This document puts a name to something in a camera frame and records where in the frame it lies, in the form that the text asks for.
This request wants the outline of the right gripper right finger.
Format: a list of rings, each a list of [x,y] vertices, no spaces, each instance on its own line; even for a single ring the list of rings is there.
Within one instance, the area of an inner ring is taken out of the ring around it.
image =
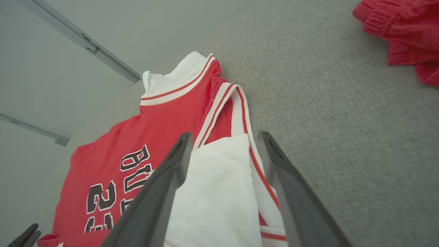
[[[274,137],[261,131],[257,142],[265,177],[276,190],[288,246],[350,247],[343,231]]]

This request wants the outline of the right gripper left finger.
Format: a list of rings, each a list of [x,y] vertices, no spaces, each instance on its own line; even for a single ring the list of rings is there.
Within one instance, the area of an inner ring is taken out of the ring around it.
[[[183,133],[130,203],[102,247],[162,247],[175,192],[185,182],[193,136]]]

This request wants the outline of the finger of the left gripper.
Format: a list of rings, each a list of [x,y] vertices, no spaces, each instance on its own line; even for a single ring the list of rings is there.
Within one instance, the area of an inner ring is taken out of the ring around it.
[[[41,231],[35,231],[23,240],[23,247],[33,247],[41,235]]]
[[[23,240],[29,235],[33,234],[35,231],[38,231],[39,224],[34,223],[31,224],[20,236],[14,239],[7,247],[22,247]]]

